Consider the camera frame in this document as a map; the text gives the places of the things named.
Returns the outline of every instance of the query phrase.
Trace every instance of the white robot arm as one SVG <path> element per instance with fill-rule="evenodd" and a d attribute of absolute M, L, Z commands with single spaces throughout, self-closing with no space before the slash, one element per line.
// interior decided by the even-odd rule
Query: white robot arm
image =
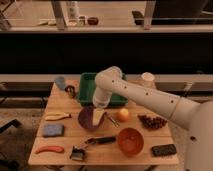
<path fill-rule="evenodd" d="M 118 67 L 96 75 L 93 104 L 108 106 L 112 93 L 131 99 L 189 130 L 185 171 L 213 170 L 213 102 L 197 103 L 186 98 L 142 87 L 121 79 Z"/>

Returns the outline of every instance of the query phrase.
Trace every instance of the green plastic tray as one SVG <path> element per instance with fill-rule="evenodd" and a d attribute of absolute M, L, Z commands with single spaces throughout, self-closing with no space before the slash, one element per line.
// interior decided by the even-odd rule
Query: green plastic tray
<path fill-rule="evenodd" d="M 92 105 L 93 93 L 95 91 L 95 79 L 96 73 L 83 73 L 81 74 L 78 102 L 82 106 Z M 117 94 L 112 94 L 109 106 L 124 106 L 128 100 Z"/>

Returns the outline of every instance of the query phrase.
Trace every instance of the orange bowl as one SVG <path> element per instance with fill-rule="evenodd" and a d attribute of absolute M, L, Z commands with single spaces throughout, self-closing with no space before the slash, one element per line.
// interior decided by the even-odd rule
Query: orange bowl
<path fill-rule="evenodd" d="M 141 152 L 144 139 L 140 132 L 134 128 L 125 128 L 120 131 L 117 137 L 119 149 L 128 157 Z"/>

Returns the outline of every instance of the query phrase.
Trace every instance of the bottle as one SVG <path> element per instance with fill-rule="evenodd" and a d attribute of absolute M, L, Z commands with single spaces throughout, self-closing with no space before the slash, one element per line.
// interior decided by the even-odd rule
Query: bottle
<path fill-rule="evenodd" d="M 67 1 L 67 14 L 69 21 L 79 21 L 79 7 L 77 1 Z"/>

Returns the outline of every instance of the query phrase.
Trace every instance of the wooden table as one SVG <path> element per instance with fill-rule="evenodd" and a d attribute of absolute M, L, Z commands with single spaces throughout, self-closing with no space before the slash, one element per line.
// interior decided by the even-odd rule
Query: wooden table
<path fill-rule="evenodd" d="M 78 82 L 75 80 L 67 81 L 68 84 L 74 85 L 78 91 Z M 134 102 L 129 101 L 126 108 L 131 113 L 130 121 L 120 123 L 120 127 L 116 128 L 108 119 L 95 132 L 88 132 L 83 129 L 78 123 L 78 114 L 82 109 L 80 103 L 76 99 L 71 99 L 69 95 L 60 91 L 54 84 L 51 95 L 49 97 L 45 111 L 61 110 L 72 114 L 72 118 L 67 118 L 59 121 L 45 121 L 41 119 L 37 136 L 29 158 L 30 165 L 173 165 L 178 164 L 179 160 L 177 155 L 170 157 L 153 157 L 150 148 L 154 145 L 173 143 L 171 132 L 168 124 L 155 131 L 148 131 L 144 129 L 137 118 L 138 114 L 147 114 L 156 116 L 150 110 L 136 105 Z M 110 109 L 107 111 L 111 116 L 114 116 L 119 108 Z M 63 137 L 57 138 L 43 138 L 42 130 L 45 124 L 49 123 L 63 123 L 65 132 Z M 126 157 L 118 148 L 117 143 L 105 144 L 90 147 L 87 150 L 88 157 L 85 162 L 73 161 L 69 158 L 72 147 L 79 145 L 90 137 L 110 136 L 116 135 L 120 130 L 126 127 L 132 127 L 140 131 L 144 137 L 144 147 L 140 154 L 132 158 Z M 65 148 L 63 154 L 44 152 L 35 154 L 35 150 L 45 145 L 60 145 Z"/>

